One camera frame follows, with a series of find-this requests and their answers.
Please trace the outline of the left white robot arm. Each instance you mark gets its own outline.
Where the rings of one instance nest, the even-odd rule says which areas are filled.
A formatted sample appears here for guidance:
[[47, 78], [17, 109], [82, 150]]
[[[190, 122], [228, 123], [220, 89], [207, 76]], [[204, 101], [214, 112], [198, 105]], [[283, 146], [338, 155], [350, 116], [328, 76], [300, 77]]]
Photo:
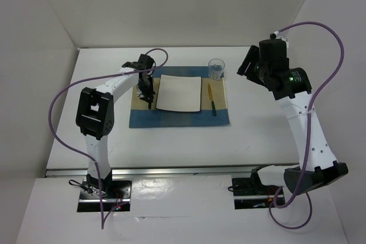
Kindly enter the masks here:
[[114, 104], [133, 87], [140, 100], [152, 107], [154, 88], [153, 58], [141, 54], [138, 61], [122, 65], [120, 76], [112, 77], [96, 88], [82, 89], [76, 115], [76, 125], [84, 135], [87, 153], [94, 158], [89, 162], [87, 184], [101, 198], [113, 191], [112, 168], [108, 160], [108, 135], [114, 126]]

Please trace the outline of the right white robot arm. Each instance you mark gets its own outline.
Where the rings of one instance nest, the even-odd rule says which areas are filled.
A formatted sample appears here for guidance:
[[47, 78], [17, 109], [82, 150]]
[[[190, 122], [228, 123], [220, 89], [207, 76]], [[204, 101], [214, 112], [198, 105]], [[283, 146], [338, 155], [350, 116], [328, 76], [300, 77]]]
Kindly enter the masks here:
[[325, 138], [305, 70], [289, 65], [285, 41], [266, 39], [252, 45], [237, 74], [273, 94], [289, 123], [299, 155], [299, 164], [295, 166], [267, 165], [253, 169], [249, 186], [254, 193], [261, 194], [269, 186], [277, 186], [300, 195], [348, 174], [347, 165], [337, 160]]

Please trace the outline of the blue beige white placemat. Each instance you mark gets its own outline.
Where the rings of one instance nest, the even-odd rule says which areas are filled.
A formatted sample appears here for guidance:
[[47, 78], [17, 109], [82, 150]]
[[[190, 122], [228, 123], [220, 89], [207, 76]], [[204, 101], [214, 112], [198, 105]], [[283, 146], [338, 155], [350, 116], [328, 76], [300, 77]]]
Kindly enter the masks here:
[[[172, 75], [178, 77], [201, 77], [201, 110], [196, 113], [181, 113], [156, 109], [156, 103], [148, 110], [148, 104], [138, 98], [137, 89], [132, 90], [129, 127], [204, 127], [226, 126], [230, 124], [226, 101], [225, 78], [213, 81], [208, 77], [208, 68], [205, 66], [167, 66], [153, 73], [154, 91], [158, 92], [160, 76]], [[210, 83], [217, 115], [213, 116], [211, 101], [208, 96]]]

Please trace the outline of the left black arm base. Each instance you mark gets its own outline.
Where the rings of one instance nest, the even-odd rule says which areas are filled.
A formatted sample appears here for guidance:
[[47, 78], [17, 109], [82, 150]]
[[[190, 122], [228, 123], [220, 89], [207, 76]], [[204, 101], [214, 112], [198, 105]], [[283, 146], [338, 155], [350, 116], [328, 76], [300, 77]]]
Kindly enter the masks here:
[[[95, 213], [100, 212], [100, 198], [98, 186], [87, 184], [86, 180], [78, 182], [70, 179], [69, 185], [80, 188], [77, 212], [78, 213]], [[130, 197], [132, 192], [132, 181], [112, 181], [110, 188], [106, 191], [102, 190], [101, 196], [104, 204], [104, 212], [130, 211]]]

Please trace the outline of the gold knife green handle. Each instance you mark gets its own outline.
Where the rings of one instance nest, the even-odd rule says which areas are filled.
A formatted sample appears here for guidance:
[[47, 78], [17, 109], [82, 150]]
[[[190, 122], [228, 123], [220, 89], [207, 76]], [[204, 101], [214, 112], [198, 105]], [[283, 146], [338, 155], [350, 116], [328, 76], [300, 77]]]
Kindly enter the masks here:
[[212, 88], [211, 88], [210, 83], [208, 83], [208, 96], [209, 96], [209, 99], [211, 101], [212, 114], [213, 114], [213, 116], [216, 116], [217, 115], [217, 112], [216, 112], [216, 107], [215, 107], [215, 103], [214, 103], [214, 99], [213, 99], [213, 93], [212, 93]]

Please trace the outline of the clear drinking glass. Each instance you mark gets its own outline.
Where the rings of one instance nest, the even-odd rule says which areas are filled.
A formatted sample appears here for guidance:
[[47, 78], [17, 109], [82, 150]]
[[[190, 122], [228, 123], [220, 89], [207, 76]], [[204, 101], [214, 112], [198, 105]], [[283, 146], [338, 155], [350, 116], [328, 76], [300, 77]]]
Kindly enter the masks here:
[[213, 81], [219, 81], [224, 75], [225, 62], [219, 58], [213, 58], [208, 62], [208, 75]]

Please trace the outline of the square white black-rimmed plate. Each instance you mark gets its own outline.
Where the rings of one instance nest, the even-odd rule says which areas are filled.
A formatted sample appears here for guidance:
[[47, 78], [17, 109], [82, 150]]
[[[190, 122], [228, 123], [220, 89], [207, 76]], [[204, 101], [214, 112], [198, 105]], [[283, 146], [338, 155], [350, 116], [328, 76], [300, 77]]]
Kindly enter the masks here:
[[201, 110], [201, 77], [162, 75], [158, 88], [156, 109], [196, 113]]

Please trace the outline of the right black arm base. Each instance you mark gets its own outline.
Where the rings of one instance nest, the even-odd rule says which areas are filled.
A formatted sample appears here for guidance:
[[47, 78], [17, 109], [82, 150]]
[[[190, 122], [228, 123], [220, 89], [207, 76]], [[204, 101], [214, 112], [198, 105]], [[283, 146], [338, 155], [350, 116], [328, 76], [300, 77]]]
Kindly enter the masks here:
[[277, 186], [265, 186], [258, 181], [257, 174], [250, 177], [232, 178], [232, 185], [228, 191], [233, 193], [234, 208], [243, 209], [266, 209], [273, 202]]

